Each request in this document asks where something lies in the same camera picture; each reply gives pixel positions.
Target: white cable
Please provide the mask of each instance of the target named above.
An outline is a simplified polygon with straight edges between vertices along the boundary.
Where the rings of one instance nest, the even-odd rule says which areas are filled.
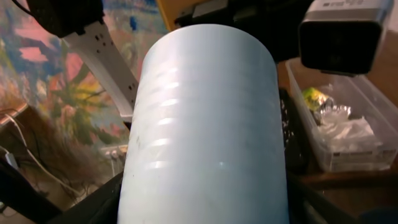
[[[4,152],[6,152],[6,154],[10,153],[5,147],[0,146],[0,149],[3,150]]]
[[[79,193],[77,190],[71,188],[69,185],[65,184],[62,180],[60,180],[60,179],[58,179],[56,176],[52,175],[46,168],[44,168],[44,167],[40,164],[40,162],[36,159],[36,157],[33,155],[33,153],[28,149],[27,144],[26,144],[26,141],[25,141],[25,138],[24,138],[24,135],[23,135],[23,133],[22,133],[22,131],[21,131],[21,128],[19,127],[17,121],[16,121],[12,116],[10,116],[10,115],[8,115],[8,114],[5,114],[5,115],[6,115],[6,116],[15,124],[15,126],[17,127],[17,129],[18,129],[18,131],[19,131],[19,134],[21,135],[22,142],[23,142],[24,145],[25,145],[25,148],[26,148],[27,153],[28,153],[28,154],[31,156],[31,158],[36,162],[36,164],[37,164],[49,177],[53,178],[55,181],[57,181],[58,183],[60,183],[62,186],[66,187],[68,190],[71,190],[73,193],[79,195],[80,193]]]

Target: floral painting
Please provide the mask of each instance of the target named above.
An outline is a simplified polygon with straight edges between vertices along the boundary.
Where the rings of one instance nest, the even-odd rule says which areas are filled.
[[[26,1],[19,2],[27,8]],[[167,33],[155,0],[103,0],[103,5],[113,42],[139,78],[146,52]],[[71,167],[57,161],[70,155],[72,180],[105,178],[109,163],[99,151],[128,142],[112,99],[81,58],[12,1],[1,1],[0,109],[25,102],[54,130],[51,139],[38,134],[44,160],[66,172]],[[49,142],[58,148],[49,149]]]

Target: yellow object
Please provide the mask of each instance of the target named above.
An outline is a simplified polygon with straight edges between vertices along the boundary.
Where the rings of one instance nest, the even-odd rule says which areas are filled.
[[[316,88],[307,88],[303,92],[304,102],[307,107],[312,110],[316,111],[327,99],[330,97],[326,94],[323,94],[321,91],[317,90]]]

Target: white tube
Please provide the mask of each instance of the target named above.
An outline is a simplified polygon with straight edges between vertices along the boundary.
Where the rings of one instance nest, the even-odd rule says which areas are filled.
[[[182,28],[145,57],[118,223],[288,223],[277,72],[249,34]]]

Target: wall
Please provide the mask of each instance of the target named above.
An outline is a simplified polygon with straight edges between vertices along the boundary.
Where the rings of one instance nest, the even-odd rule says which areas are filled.
[[[139,78],[146,52],[167,33],[156,3],[103,3],[114,43]],[[98,151],[127,144],[129,137],[112,99],[76,53],[12,1],[1,1],[0,109],[24,102],[32,114],[22,123],[30,138],[28,147],[51,172],[66,175],[75,185],[101,185],[111,177],[109,161]],[[18,153],[22,145],[13,138],[3,137],[0,144],[16,152],[22,169],[38,170],[26,153]],[[36,183],[48,180],[38,173]]]

